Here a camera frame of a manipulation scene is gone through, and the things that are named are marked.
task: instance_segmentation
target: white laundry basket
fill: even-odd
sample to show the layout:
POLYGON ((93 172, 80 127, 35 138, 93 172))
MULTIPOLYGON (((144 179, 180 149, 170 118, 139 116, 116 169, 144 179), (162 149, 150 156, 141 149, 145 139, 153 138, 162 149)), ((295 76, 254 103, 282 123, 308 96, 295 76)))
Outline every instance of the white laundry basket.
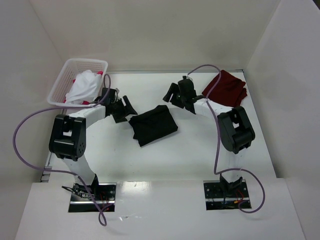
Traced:
POLYGON ((55 83, 47 97, 47 102, 56 106, 63 107, 83 107, 80 104, 64 103, 66 94, 70 91, 73 80, 77 74, 86 70, 91 70, 93 73, 103 71, 102 77, 105 75, 108 67, 106 61, 86 58, 70 58, 67 60, 59 73, 55 83))

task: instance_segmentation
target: maroon towel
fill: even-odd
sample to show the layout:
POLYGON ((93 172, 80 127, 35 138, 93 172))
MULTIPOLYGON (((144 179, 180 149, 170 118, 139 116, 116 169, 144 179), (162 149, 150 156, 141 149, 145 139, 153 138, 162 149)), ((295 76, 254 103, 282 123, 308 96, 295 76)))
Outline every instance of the maroon towel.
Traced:
MULTIPOLYGON (((204 96, 207 96, 209 90, 218 80, 218 77, 219 75, 217 75, 203 90, 202 94, 204 96)), ((244 81, 241 81, 227 71, 222 70, 221 79, 210 93, 209 99, 218 104, 233 108, 240 106, 242 99, 247 96, 247 89, 244 88, 245 85, 246 83, 244 81)))

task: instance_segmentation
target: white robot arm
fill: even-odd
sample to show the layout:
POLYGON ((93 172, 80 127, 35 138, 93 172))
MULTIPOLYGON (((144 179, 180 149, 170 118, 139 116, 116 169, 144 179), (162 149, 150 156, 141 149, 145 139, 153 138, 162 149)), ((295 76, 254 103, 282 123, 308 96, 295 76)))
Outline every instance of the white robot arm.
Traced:
MULTIPOLYGON (((106 94, 107 88, 102 89, 102 95, 106 94)), ((110 89, 109 95, 95 107, 82 109, 69 115, 59 114, 55 117, 51 132, 49 150, 61 159, 69 170, 77 175, 74 176, 75 187, 72 189, 76 194, 82 195, 86 190, 78 176, 90 188, 95 196, 99 194, 99 181, 97 175, 90 169, 85 157, 86 129, 95 122, 112 115, 116 123, 127 121, 126 116, 137 112, 131 106, 127 96, 118 98, 118 91, 110 89)))
MULTIPOLYGON (((170 102, 179 108, 185 108, 193 114, 200 114, 213 118, 207 100, 203 95, 197 95, 192 80, 186 76, 177 84, 172 83, 165 102, 170 102)), ((208 100, 218 118, 221 142, 228 151, 228 168, 241 169, 245 153, 255 139, 255 132, 243 107, 228 107, 208 100)), ((226 192, 235 189, 241 184, 241 171, 227 171, 220 175, 220 182, 226 192)))

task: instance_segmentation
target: white towel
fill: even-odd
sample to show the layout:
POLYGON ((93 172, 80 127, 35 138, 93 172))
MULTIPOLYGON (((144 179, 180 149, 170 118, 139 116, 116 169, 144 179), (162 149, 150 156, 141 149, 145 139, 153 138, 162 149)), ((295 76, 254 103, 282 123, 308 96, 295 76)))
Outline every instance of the white towel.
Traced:
POLYGON ((66 104, 82 104, 83 101, 92 102, 99 94, 102 76, 91 70, 79 73, 75 77, 70 91, 65 95, 66 104))

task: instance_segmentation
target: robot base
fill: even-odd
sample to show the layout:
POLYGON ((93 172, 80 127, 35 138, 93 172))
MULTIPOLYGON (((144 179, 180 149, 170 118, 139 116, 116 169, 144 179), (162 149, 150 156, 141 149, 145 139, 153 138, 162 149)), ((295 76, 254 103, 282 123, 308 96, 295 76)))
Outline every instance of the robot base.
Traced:
MULTIPOLYGON (((116 183, 99 183, 98 192, 100 196, 96 196, 95 201, 100 208, 110 205, 104 210, 104 212, 115 211, 116 200, 116 183)), ((78 195, 71 193, 71 199, 69 204, 69 213, 87 213, 98 212, 94 203, 88 198, 82 198, 78 195)))
POLYGON ((206 210, 231 210, 238 209, 240 201, 246 201, 241 205, 242 209, 251 209, 251 203, 245 180, 229 195, 224 195, 220 181, 204 181, 204 195, 206 210))

